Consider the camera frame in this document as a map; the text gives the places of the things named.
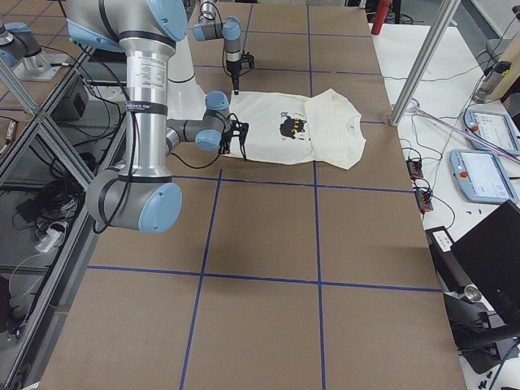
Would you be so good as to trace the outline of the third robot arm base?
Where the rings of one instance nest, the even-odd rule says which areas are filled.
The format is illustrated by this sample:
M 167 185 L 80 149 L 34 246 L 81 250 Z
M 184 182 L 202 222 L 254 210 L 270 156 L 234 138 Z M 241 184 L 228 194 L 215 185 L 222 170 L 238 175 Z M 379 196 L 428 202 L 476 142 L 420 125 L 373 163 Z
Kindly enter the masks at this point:
M 22 81 L 50 82 L 58 71 L 31 28 L 21 22 L 1 22 L 1 59 Z

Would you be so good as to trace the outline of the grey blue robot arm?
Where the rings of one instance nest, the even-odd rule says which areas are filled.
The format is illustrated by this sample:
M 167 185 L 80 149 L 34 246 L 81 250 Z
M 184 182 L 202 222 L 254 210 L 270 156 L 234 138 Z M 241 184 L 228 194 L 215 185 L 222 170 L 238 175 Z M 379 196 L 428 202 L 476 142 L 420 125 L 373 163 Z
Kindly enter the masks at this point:
M 183 201 L 167 155 L 183 142 L 223 155 L 232 140 L 246 140 L 249 126 L 229 110 L 227 95 L 204 93 L 197 84 L 189 49 L 189 36 L 221 40 L 227 72 L 237 84 L 243 65 L 254 63 L 242 49 L 240 21 L 222 19 L 212 1 L 201 4 L 193 26 L 181 1 L 70 1 L 67 28 L 80 44 L 126 56 L 126 154 L 87 189 L 93 230 L 165 232 Z

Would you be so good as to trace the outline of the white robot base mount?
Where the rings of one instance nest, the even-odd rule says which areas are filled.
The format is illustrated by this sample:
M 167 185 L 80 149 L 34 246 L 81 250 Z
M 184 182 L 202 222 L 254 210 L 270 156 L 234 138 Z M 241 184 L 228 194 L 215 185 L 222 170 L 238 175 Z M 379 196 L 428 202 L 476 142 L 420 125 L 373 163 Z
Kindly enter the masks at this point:
M 206 93 L 196 79 L 188 37 L 176 43 L 176 52 L 168 61 L 167 81 L 167 118 L 202 119 Z

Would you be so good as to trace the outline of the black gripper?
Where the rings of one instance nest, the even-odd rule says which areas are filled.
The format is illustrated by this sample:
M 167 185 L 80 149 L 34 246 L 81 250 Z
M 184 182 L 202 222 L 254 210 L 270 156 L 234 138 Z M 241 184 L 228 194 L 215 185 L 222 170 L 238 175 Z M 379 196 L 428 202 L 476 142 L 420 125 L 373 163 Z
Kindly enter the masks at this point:
M 245 162 L 248 161 L 245 141 L 249 131 L 249 125 L 245 122 L 232 119 L 223 131 L 221 141 L 219 143 L 219 154 L 226 155 L 231 153 L 231 143 L 234 138 L 238 140 L 239 151 Z

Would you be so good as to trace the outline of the second grey blue robot arm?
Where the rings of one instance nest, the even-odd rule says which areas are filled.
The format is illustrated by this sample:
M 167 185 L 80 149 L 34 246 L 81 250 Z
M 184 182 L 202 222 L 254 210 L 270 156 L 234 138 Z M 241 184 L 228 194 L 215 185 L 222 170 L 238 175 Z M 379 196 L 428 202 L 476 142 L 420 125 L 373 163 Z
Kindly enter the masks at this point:
M 241 22 L 235 16 L 224 19 L 216 1 L 201 1 L 199 10 L 193 35 L 197 41 L 223 41 L 222 67 L 237 93 L 240 78 L 255 66 L 255 57 L 242 48 Z

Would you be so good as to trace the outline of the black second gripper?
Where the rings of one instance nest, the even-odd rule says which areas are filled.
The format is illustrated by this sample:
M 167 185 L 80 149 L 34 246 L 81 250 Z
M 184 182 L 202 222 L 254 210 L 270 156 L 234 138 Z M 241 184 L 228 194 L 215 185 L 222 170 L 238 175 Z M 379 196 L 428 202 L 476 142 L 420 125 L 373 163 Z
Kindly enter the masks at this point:
M 232 78 L 232 88 L 235 95 L 238 95 L 240 91 L 240 76 L 244 65 L 249 70 L 254 69 L 255 57 L 250 52 L 225 53 L 225 71 Z

